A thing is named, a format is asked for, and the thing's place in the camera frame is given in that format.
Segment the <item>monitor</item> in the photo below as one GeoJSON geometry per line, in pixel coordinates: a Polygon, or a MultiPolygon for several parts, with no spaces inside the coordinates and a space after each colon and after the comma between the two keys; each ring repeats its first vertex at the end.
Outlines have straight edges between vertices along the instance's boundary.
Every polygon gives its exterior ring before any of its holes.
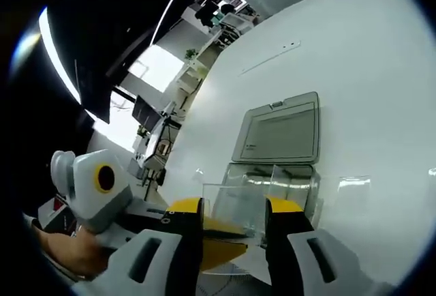
{"type": "Polygon", "coordinates": [[[76,60],[74,68],[83,107],[106,123],[110,123],[110,95],[113,86],[109,79],[80,65],[76,60]]]}
{"type": "Polygon", "coordinates": [[[136,98],[134,110],[131,114],[147,131],[153,131],[162,116],[140,96],[136,98]]]}
{"type": "Polygon", "coordinates": [[[213,27],[212,19],[214,18],[214,12],[218,10],[218,5],[207,1],[202,8],[200,8],[195,17],[201,21],[206,27],[213,27]]]}

